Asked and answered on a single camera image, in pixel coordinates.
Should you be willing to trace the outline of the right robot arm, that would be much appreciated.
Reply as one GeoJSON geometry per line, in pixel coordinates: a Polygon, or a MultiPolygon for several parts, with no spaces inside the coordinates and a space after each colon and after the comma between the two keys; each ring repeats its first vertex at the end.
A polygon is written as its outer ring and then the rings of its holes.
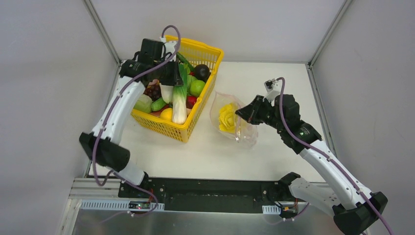
{"type": "Polygon", "coordinates": [[[306,160],[324,178],[331,190],[306,181],[296,173],[280,179],[278,195],[285,201],[304,200],[331,216],[345,235],[360,235],[375,221],[385,222],[388,203],[382,192],[372,192],[357,180],[329,150],[312,125],[300,118],[300,106],[291,94],[278,95],[274,103],[256,96],[236,115],[249,124],[275,128],[283,143],[306,160]]]}

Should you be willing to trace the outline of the clear zip top bag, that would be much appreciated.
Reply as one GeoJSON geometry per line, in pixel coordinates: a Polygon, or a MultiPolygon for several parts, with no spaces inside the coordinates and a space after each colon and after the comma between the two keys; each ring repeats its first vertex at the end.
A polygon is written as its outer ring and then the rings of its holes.
{"type": "Polygon", "coordinates": [[[236,141],[243,148],[251,149],[257,144],[258,129],[235,113],[244,106],[234,95],[215,92],[209,113],[210,122],[223,136],[236,141]]]}

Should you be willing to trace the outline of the green white bok choy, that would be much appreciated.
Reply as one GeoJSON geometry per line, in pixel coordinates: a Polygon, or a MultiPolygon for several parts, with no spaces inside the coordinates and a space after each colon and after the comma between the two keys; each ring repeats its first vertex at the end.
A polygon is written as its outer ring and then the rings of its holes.
{"type": "Polygon", "coordinates": [[[186,98],[187,98],[187,70],[184,64],[180,64],[180,74],[183,79],[183,86],[174,86],[173,89],[173,117],[172,122],[182,125],[187,119],[186,98]]]}

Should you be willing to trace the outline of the yellow napa cabbage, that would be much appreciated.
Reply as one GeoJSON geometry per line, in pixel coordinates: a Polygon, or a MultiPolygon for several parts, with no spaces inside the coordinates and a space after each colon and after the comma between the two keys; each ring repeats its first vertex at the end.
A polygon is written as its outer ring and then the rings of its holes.
{"type": "Polygon", "coordinates": [[[235,102],[224,105],[219,110],[219,130],[226,133],[235,133],[237,124],[237,115],[235,111],[238,106],[235,102]]]}

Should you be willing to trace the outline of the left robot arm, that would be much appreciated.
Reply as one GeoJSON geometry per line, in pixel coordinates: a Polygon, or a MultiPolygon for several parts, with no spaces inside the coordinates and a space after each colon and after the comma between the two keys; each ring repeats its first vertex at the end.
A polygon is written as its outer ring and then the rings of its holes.
{"type": "Polygon", "coordinates": [[[138,98],[144,94],[148,84],[157,76],[167,85],[177,84],[178,62],[176,54],[181,40],[167,41],[143,39],[140,51],[133,59],[121,65],[118,86],[101,119],[90,133],[81,133],[79,142],[92,162],[93,173],[96,166],[107,168],[131,184],[130,191],[137,198],[149,193],[145,180],[148,175],[132,160],[130,151],[120,146],[121,136],[138,98]]]}

